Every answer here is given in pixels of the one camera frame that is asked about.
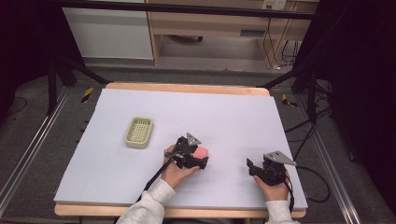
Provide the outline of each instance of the white cabinet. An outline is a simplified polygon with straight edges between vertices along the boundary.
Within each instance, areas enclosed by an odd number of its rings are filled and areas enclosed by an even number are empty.
[[[153,60],[146,12],[64,8],[64,14],[82,57]]]

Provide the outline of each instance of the hand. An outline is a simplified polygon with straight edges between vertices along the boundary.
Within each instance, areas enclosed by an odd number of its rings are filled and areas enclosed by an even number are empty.
[[[165,152],[172,152],[175,145],[170,146],[165,150]],[[164,157],[163,163],[166,163],[169,158]],[[199,166],[194,166],[188,170],[180,169],[176,166],[175,162],[171,162],[168,167],[163,171],[161,179],[163,179],[172,189],[177,188],[178,185],[189,175],[195,173],[195,171],[199,170]]]
[[[286,171],[287,180],[289,180],[289,173]],[[288,199],[289,190],[285,183],[280,183],[275,186],[268,186],[265,184],[258,176],[253,176],[256,183],[262,189],[264,193],[265,200],[267,201],[286,201]]]

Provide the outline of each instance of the white sleeve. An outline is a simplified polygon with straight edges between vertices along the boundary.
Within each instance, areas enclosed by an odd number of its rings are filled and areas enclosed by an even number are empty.
[[[142,199],[130,206],[117,224],[161,224],[165,210],[163,206],[175,195],[175,191],[164,180],[150,191],[142,193]]]
[[[269,219],[267,224],[289,224],[299,223],[291,219],[288,201],[269,201],[265,203],[267,205]]]

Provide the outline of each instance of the small basket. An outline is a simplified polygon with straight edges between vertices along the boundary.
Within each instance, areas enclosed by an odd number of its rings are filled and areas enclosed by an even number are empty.
[[[148,118],[133,118],[125,134],[127,147],[143,149],[149,145],[154,124]]]

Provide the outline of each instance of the pink object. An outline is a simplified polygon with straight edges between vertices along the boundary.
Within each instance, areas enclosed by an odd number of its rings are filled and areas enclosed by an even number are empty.
[[[197,149],[195,149],[195,152],[192,154],[192,156],[197,159],[203,159],[207,157],[207,152],[208,151],[206,148],[198,147]]]

